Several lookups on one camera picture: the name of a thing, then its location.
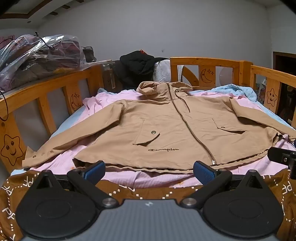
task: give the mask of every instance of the wooden bed frame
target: wooden bed frame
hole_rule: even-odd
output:
[[[195,90],[207,90],[215,87],[216,66],[233,68],[232,83],[240,86],[255,87],[256,74],[267,77],[266,99],[272,92],[277,98],[272,104],[267,101],[264,105],[273,112],[276,112],[279,103],[281,83],[296,88],[296,76],[282,73],[280,71],[252,65],[248,61],[233,61],[216,58],[197,57],[172,57],[171,81],[178,81],[177,65],[198,65],[199,79],[187,68],[183,68],[182,76],[185,77]],[[14,169],[22,169],[22,160],[25,158],[26,145],[16,125],[13,111],[19,107],[37,100],[41,118],[49,136],[56,130],[54,119],[50,111],[47,93],[62,88],[69,114],[73,114],[82,106],[82,99],[78,81],[87,79],[89,92],[95,96],[100,87],[104,87],[102,78],[102,67],[92,66],[86,70],[68,73],[63,76],[55,76],[33,85],[20,88],[6,95],[9,115],[7,121],[0,121],[0,159],[7,171],[11,173]],[[0,116],[6,119],[7,108],[4,99],[0,99]],[[296,117],[293,118],[292,126],[296,126]]]

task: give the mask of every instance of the pink blanket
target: pink blanket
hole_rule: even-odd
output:
[[[194,96],[232,96],[241,106],[254,108],[263,111],[256,103],[251,102],[246,96],[233,96],[232,94],[220,94],[210,91],[195,93]],[[142,99],[142,94],[134,90],[124,90],[119,94],[111,95],[108,93],[99,93],[95,97],[85,98],[83,104],[86,109],[82,112],[76,123],[83,121],[95,112],[101,110],[105,106],[121,99],[139,100]],[[80,141],[76,146],[58,155],[54,159],[50,159],[39,167],[31,168],[33,170],[42,171],[45,169],[51,170],[54,174],[66,174],[69,170],[74,169],[73,157],[82,149],[88,146],[92,141],[91,137]],[[276,147],[284,149],[295,150],[295,148],[284,140],[279,141]],[[269,161],[267,156],[249,163],[247,165],[238,166],[229,169],[233,174],[245,174],[249,169],[257,170],[260,175],[274,175],[286,166]],[[131,188],[151,188],[151,187],[186,187],[199,185],[200,182],[193,176],[193,174],[159,174],[154,172],[131,171],[131,170],[117,170],[107,168],[104,180],[128,186]]]

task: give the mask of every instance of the jacket sleeve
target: jacket sleeve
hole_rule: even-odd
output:
[[[288,134],[291,138],[296,138],[296,130],[279,123],[263,111],[240,106],[233,98],[230,99],[230,103],[237,117],[248,118],[260,124],[272,127],[282,134]]]
[[[23,168],[44,163],[51,157],[75,146],[78,141],[119,121],[124,109],[124,101],[116,101],[66,131],[50,138],[38,151],[32,151],[28,148],[25,159],[22,162]]]

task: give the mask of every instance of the jacket pocket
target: jacket pocket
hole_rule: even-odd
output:
[[[223,130],[223,131],[228,131],[228,132],[233,132],[233,133],[238,133],[238,134],[241,134],[241,133],[247,131],[244,124],[231,123],[227,120],[220,120],[220,119],[215,119],[215,118],[213,118],[213,121],[214,121],[216,127],[220,130]]]
[[[158,129],[148,120],[142,120],[142,125],[133,145],[148,144],[160,135]]]

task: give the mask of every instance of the jacket hood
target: jacket hood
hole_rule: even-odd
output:
[[[160,83],[154,81],[144,81],[140,83],[137,88],[137,92],[143,95],[151,95],[149,99],[155,101],[169,101],[170,96],[173,99],[176,98],[175,90],[178,90],[178,96],[184,97],[187,96],[186,92],[192,91],[192,87],[183,82],[169,82],[169,83]]]

